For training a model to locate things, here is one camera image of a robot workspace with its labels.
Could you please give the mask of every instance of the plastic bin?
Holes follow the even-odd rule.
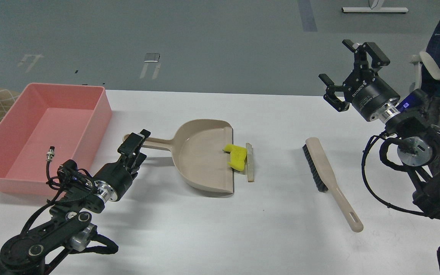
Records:
[[[54,195],[49,147],[51,176],[68,159],[89,169],[111,117],[104,87],[29,84],[0,123],[0,191]]]

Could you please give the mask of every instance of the brush bristles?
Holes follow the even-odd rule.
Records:
[[[327,192],[328,188],[325,185],[325,183],[322,181],[322,179],[320,179],[320,176],[319,176],[319,174],[317,172],[315,164],[313,163],[313,160],[312,160],[311,155],[310,155],[310,151],[309,151],[309,149],[308,149],[306,144],[303,146],[303,152],[305,153],[305,158],[307,158],[307,161],[309,162],[310,171],[312,172],[312,176],[313,176],[313,179],[315,181],[315,185],[317,186],[317,189],[320,192],[324,192],[324,193]]]

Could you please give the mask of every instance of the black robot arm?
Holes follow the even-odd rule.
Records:
[[[385,131],[376,139],[370,139],[363,151],[362,174],[365,185],[371,194],[387,207],[429,218],[440,219],[440,170],[429,175],[424,166],[440,161],[440,128],[430,125],[422,119],[418,111],[408,111],[409,103],[419,104],[428,101],[427,95],[417,89],[396,107],[400,96],[378,76],[382,66],[390,64],[389,59],[373,42],[354,44],[350,40],[342,42],[354,54],[354,69],[341,86],[336,86],[326,75],[319,78],[325,83],[324,99],[337,111],[346,111],[349,104],[367,121],[380,119],[385,124]],[[367,54],[372,57],[371,68]],[[335,96],[335,92],[344,92],[344,101]],[[416,191],[412,194],[413,203],[422,212],[395,207],[379,198],[369,188],[365,176],[365,160],[370,148],[377,139],[384,139],[380,148],[380,159],[388,167],[408,174]],[[390,162],[386,156],[391,144],[398,146],[397,153],[402,164]]]
[[[91,223],[91,213],[82,209],[99,214],[106,202],[122,198],[147,157],[140,153],[140,149],[149,135],[147,130],[139,134],[131,133],[118,148],[120,158],[105,164],[95,176],[78,169],[73,160],[60,165],[57,176],[53,178],[47,171],[47,184],[57,193],[30,217],[19,235],[2,246],[0,275],[47,275],[69,254],[116,253],[118,246],[97,233],[96,225]],[[53,155],[54,148],[51,147],[47,153],[47,164]],[[35,219],[48,207],[51,207],[51,220],[30,229]],[[87,247],[91,241],[104,246]],[[47,254],[59,247],[63,247],[62,251],[47,264]]]

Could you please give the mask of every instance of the brush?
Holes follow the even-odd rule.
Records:
[[[303,152],[309,162],[310,170],[318,190],[320,192],[329,191],[341,209],[342,214],[344,214],[351,229],[354,232],[361,232],[363,230],[363,223],[361,223],[356,212],[354,212],[354,209],[351,207],[351,204],[349,204],[340,190],[339,185],[337,185],[334,171],[328,162],[320,140],[316,137],[308,138],[305,141],[305,146],[303,146]]]

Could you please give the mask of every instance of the dustpan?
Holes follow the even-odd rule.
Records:
[[[171,151],[173,162],[190,186],[218,193],[234,192],[234,175],[223,148],[233,143],[232,126],[223,120],[191,120],[173,139],[149,137],[144,148]]]

